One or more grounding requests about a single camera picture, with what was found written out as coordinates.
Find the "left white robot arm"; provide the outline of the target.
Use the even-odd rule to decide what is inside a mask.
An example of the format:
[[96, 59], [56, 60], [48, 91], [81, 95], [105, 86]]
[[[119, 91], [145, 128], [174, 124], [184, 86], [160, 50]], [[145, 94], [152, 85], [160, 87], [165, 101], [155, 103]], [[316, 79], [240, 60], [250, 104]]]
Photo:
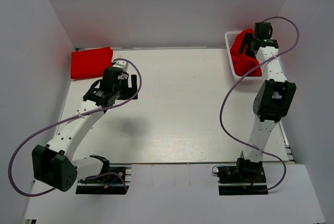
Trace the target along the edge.
[[105, 69], [83, 97], [77, 118], [67, 122], [56, 137], [32, 151], [34, 178], [62, 192], [79, 180], [110, 177], [110, 162], [98, 155], [74, 160], [74, 153], [93, 125], [116, 100], [137, 99], [137, 76], [129, 75], [128, 63], [117, 61]]

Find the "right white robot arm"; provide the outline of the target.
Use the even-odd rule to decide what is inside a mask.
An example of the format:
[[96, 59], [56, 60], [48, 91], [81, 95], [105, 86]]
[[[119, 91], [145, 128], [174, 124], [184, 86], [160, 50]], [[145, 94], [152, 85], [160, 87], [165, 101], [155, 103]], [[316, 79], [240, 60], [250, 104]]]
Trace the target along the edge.
[[262, 152], [276, 124], [287, 115], [296, 91], [296, 85], [282, 71], [277, 58], [279, 46], [271, 37], [271, 23], [257, 22], [253, 36], [248, 38], [246, 52], [263, 64], [260, 69], [264, 82], [253, 103], [254, 126], [235, 169], [236, 177], [243, 182], [262, 172]]

